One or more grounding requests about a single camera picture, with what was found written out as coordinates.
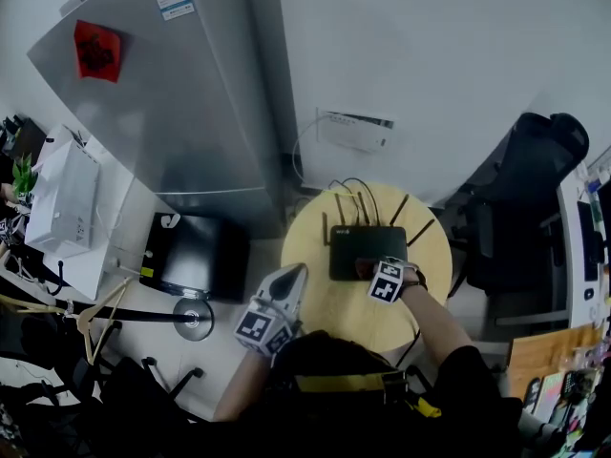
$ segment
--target yellow strap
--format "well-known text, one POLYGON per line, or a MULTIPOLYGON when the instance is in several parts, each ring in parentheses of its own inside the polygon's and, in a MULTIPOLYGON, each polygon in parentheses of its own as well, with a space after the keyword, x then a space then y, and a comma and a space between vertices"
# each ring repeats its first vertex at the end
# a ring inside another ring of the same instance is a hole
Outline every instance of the yellow strap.
POLYGON ((46 309, 19 309, 18 314, 63 314, 64 309, 59 307, 47 307, 46 309))
POLYGON ((417 412, 420 412, 424 417, 441 417, 441 409, 437 407, 433 407, 427 401, 425 401, 422 397, 418 398, 418 403, 413 406, 409 402, 407 402, 408 406, 417 412))
POLYGON ((362 392, 384 390, 384 373, 370 373, 367 375, 340 375, 325 377, 295 376, 297 386, 302 392, 362 392))
POLYGON ((64 309, 59 308, 59 307, 50 307, 43 303, 19 301, 18 299, 12 299, 11 297, 7 297, 6 295, 1 295, 1 294, 0 294, 0 302, 6 305, 16 305, 17 307, 25 307, 26 309, 33 309, 33 310, 40 311, 40 312, 56 312, 57 314, 63 314, 64 312, 66 312, 64 309))

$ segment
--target black cable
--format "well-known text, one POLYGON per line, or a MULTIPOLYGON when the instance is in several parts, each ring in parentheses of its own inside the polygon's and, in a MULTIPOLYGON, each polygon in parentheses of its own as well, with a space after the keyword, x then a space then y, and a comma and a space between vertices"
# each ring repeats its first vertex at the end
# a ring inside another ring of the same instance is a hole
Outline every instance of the black cable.
POLYGON ((57 266, 59 267, 59 284, 57 285, 57 288, 53 290, 53 292, 49 290, 49 287, 47 287, 47 293, 53 296, 61 292, 61 289, 64 287, 64 261, 58 261, 57 266))
POLYGON ((19 362, 15 362, 15 366, 17 368, 21 368, 21 369, 26 370, 36 380, 46 380, 49 383, 50 386, 53 386, 53 382, 51 380, 49 380, 47 377, 45 377, 44 375, 40 375, 40 376, 34 375, 31 371, 29 371, 24 365, 20 364, 19 362))
POLYGON ((368 187, 368 185, 360 178, 356 178, 356 177, 350 177, 350 178, 346 178, 344 180, 344 183, 346 183, 347 181, 358 181, 359 183, 361 183, 365 188, 367 188, 367 191, 369 192, 369 195, 371 196, 371 200, 373 201, 373 207, 375 208, 375 217, 377 219, 378 225, 380 225, 380 213, 378 212, 378 204, 375 201, 375 197, 373 196, 373 193, 371 192, 371 189, 368 187))
POLYGON ((356 225, 359 225, 359 222, 361 220, 360 217, 360 211, 359 211, 359 204, 356 203, 356 196, 352 193, 352 191, 350 190, 350 187, 348 187, 347 185, 345 185, 344 183, 342 183, 339 179, 333 179, 329 185, 328 185, 328 189, 330 190, 331 185, 333 183, 337 183, 338 185, 342 185, 346 190, 348 190, 350 192, 350 195, 352 196, 352 201, 354 202, 354 207, 356 208, 356 225))
POLYGON ((401 363, 403 363, 403 360, 405 359, 406 356, 408 356, 408 353, 410 352, 410 350, 413 348, 413 346, 416 344, 416 341, 418 341, 418 338, 420 337, 420 329, 418 329, 418 332, 416 333, 416 337, 413 338, 413 341, 411 342, 411 344, 408 346, 408 349, 405 350, 405 353, 403 353, 403 355, 401 355, 401 358, 399 358, 399 361, 397 362, 397 364, 395 365, 396 368, 398 368, 401 363))

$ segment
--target computer monitor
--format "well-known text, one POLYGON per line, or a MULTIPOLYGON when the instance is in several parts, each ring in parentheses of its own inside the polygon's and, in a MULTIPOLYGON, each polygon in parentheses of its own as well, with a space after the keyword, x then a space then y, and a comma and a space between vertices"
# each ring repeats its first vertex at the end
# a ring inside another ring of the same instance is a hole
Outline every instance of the computer monitor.
POLYGON ((606 239, 604 245, 609 249, 611 246, 611 181, 607 181, 598 190, 600 211, 602 212, 602 221, 604 223, 604 232, 606 239))

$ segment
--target cable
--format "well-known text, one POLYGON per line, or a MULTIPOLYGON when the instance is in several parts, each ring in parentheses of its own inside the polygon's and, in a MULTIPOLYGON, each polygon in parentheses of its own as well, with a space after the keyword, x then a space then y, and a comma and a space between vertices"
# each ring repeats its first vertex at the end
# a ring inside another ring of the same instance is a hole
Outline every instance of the cable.
MULTIPOLYGON (((305 126, 305 128, 297 135, 297 139, 295 140, 295 144, 293 144, 293 151, 291 153, 291 160, 293 162, 293 170, 295 171, 295 175, 297 175, 297 177, 299 177, 299 179, 302 181, 302 183, 306 183, 306 179, 302 176, 301 173, 299 173, 299 170, 297 169, 297 163, 295 162, 295 156, 297 154, 297 146, 299 144, 299 141, 303 137, 303 135, 308 131, 308 129, 310 127, 312 127, 314 124, 318 124, 321 120, 333 117, 334 115, 335 114, 327 114, 327 115, 321 115, 320 117, 317 117, 316 119, 312 120, 309 124, 307 124, 307 126, 305 126)), ((333 193, 337 194, 337 195, 344 195, 344 196, 352 196, 352 197, 354 197, 354 195, 352 195, 352 194, 340 194, 338 192, 333 192, 333 193)))
POLYGON ((20 280, 27 281, 28 283, 33 283, 34 285, 36 285, 38 290, 40 290, 43 293, 45 293, 45 291, 48 290, 46 285, 40 283, 37 279, 35 279, 32 276, 32 274, 28 270, 26 270, 26 268, 23 266, 23 261, 21 260, 21 258, 17 258, 15 255, 10 254, 7 257, 7 263, 10 259, 13 259, 15 263, 17 263, 18 271, 15 273, 15 275, 17 275, 20 280))
POLYGON ((371 200, 373 201, 373 207, 375 208, 375 217, 377 219, 378 225, 380 225, 380 213, 378 212, 378 204, 375 201, 375 197, 373 196, 373 193, 371 192, 371 189, 368 187, 368 185, 360 178, 356 178, 356 177, 350 177, 350 178, 346 178, 344 180, 344 183, 346 183, 347 181, 358 181, 359 183, 361 183, 365 188, 367 188, 367 191, 369 192, 369 195, 371 196, 371 200))
POLYGON ((401 358, 399 358, 399 361, 395 365, 396 368, 398 368, 401 365, 401 363, 403 363, 403 360, 405 359, 406 356, 408 356, 408 353, 411 351, 413 346, 416 344, 416 342, 418 341, 419 337, 420 337, 420 329, 418 329, 418 332, 416 333, 416 337, 413 338, 413 341, 408 346, 408 349, 406 349, 405 352, 403 353, 403 355, 401 355, 401 358))
POLYGON ((48 378, 48 377, 45 377, 44 375, 41 375, 41 376, 34 375, 34 374, 31 372, 31 371, 29 371, 29 370, 28 370, 28 369, 27 369, 25 366, 23 366, 23 365, 22 365, 22 364, 20 364, 19 362, 15 362, 15 365, 17 366, 17 368, 21 368, 21 369, 26 370, 26 371, 27 371, 28 373, 30 373, 30 375, 31 375, 32 377, 34 377, 36 380, 46 380, 46 381, 47 381, 47 383, 48 383, 50 386, 53 386, 53 382, 52 382, 51 380, 49 380, 49 378, 48 378))
POLYGON ((64 287, 64 261, 58 261, 57 268, 59 271, 59 283, 57 284, 53 292, 49 290, 49 287, 47 287, 47 293, 53 296, 56 296, 59 292, 61 292, 61 289, 64 287))
POLYGON ((358 204, 358 203, 356 203, 356 197, 357 197, 357 196, 355 196, 355 195, 352 193, 352 191, 350 190, 350 187, 348 187, 346 184, 342 183, 342 182, 341 182, 339 179, 333 179, 333 180, 332 180, 332 181, 329 183, 329 185, 328 185, 328 187, 327 187, 329 190, 330 190, 331 185, 332 185, 333 183, 337 183, 337 184, 339 184, 339 185, 343 186, 343 187, 344 187, 346 190, 348 190, 348 191, 350 192, 350 194, 352 195, 352 201, 354 202, 354 207, 356 207, 356 225, 359 225, 359 221, 361 220, 361 217, 360 217, 360 214, 359 214, 359 204, 358 204))
POLYGON ((62 216, 70 216, 73 219, 76 219, 79 223, 82 223, 84 225, 86 225, 87 227, 90 227, 91 229, 95 229, 97 231, 101 231, 104 233, 104 236, 106 237, 106 240, 109 242, 109 244, 111 246, 113 246, 113 248, 119 250, 119 251, 123 251, 124 253, 129 253, 130 255, 133 255, 135 257, 146 257, 146 258, 151 258, 151 254, 150 251, 145 251, 144 253, 135 253, 134 251, 130 251, 128 249, 123 249, 123 248, 119 248, 118 246, 115 246, 112 244, 112 240, 111 240, 111 236, 113 234, 113 232, 115 231, 116 228, 118 228, 119 225, 121 225, 121 222, 123 221, 123 214, 120 211, 117 211, 117 216, 116 216, 116 221, 115 221, 115 225, 110 229, 110 234, 109 234, 109 229, 107 229, 106 225, 104 224, 104 221, 102 220, 102 216, 99 214, 99 210, 98 210, 99 205, 95 206, 95 216, 97 217, 97 221, 100 223, 99 226, 93 224, 93 223, 89 223, 89 222, 85 222, 84 220, 82 220, 81 218, 78 218, 77 216, 75 216, 72 212, 62 212, 61 215, 62 216))

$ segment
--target gray refrigerator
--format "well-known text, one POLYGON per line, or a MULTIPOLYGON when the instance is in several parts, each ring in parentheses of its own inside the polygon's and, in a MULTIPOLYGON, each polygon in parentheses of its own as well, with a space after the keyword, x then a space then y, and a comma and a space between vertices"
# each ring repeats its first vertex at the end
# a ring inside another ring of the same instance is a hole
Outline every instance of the gray refrigerator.
POLYGON ((277 137, 248 0, 192 0, 165 20, 157 0, 84 0, 28 52, 83 125, 181 214, 283 231, 277 137), (117 33, 117 83, 79 78, 78 20, 117 33))

